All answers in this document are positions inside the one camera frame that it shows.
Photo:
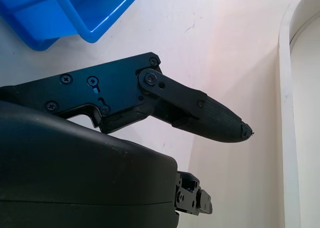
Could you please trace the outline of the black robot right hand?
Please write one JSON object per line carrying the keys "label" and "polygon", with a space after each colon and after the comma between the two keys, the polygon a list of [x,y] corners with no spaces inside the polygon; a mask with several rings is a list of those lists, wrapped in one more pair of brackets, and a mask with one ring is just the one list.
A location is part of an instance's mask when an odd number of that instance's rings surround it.
{"label": "black robot right hand", "polygon": [[210,195],[174,158],[111,136],[149,116],[214,141],[251,127],[144,53],[0,89],[3,228],[175,228],[211,214]]}

